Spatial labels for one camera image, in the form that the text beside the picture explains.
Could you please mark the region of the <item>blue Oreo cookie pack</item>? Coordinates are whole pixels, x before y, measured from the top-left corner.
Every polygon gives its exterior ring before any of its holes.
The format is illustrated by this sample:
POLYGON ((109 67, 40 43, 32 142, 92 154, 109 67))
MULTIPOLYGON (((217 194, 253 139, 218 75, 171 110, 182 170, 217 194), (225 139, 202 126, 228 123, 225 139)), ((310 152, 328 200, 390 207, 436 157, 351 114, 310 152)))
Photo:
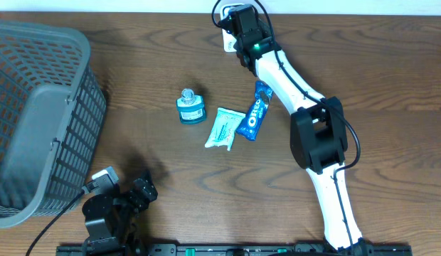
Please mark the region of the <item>blue Oreo cookie pack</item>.
POLYGON ((255 83, 255 101, 251 104, 245 118, 236 129, 239 135, 250 141, 255 141, 260 130, 262 121, 267 114, 269 104, 273 96, 273 90, 263 81, 255 83))

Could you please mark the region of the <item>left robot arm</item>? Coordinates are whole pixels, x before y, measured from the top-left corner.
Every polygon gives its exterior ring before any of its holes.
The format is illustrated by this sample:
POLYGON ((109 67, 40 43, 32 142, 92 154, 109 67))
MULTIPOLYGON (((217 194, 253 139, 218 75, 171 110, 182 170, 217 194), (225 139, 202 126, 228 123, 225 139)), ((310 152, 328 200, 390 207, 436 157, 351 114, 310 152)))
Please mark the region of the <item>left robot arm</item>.
POLYGON ((125 192, 119 178, 109 166, 92 175, 83 187, 95 195, 82 208, 88 238, 81 247, 82 255, 147 255, 148 249, 138 238, 134 219, 157 199, 158 192, 148 171, 132 182, 125 192))

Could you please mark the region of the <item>teal wet wipes pack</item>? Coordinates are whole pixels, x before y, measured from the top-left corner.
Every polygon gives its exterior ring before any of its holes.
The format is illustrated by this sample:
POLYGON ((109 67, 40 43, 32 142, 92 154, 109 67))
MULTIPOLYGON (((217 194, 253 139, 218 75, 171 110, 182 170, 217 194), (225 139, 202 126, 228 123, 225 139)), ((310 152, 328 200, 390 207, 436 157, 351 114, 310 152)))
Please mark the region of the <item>teal wet wipes pack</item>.
POLYGON ((226 146, 230 151, 235 138, 235 131, 239 127, 245 113, 219 107, 211 133, 205 143, 205 148, 226 146))

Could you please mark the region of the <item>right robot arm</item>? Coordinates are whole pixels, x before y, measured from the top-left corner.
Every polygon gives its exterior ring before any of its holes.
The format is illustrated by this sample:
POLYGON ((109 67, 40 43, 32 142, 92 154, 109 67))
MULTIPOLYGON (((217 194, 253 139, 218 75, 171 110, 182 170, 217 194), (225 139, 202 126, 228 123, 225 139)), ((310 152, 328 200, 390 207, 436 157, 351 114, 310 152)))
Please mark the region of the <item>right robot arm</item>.
POLYGON ((270 86, 289 112, 290 149, 314 184, 325 240, 341 255, 357 255, 362 234, 351 209, 345 171, 358 163, 361 145, 340 100, 317 92, 292 67, 259 1, 223 7, 214 24, 235 39, 233 48, 242 66, 270 86))

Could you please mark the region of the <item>blue mouthwash bottle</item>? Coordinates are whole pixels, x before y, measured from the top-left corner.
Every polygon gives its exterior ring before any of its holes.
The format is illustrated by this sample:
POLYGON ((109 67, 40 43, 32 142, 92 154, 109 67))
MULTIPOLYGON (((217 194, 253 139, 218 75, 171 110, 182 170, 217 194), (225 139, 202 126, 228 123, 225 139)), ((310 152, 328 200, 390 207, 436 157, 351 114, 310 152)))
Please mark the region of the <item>blue mouthwash bottle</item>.
POLYGON ((182 124, 198 124, 206 119, 203 97, 190 88, 182 90, 181 97, 176 101, 176 108, 182 124))

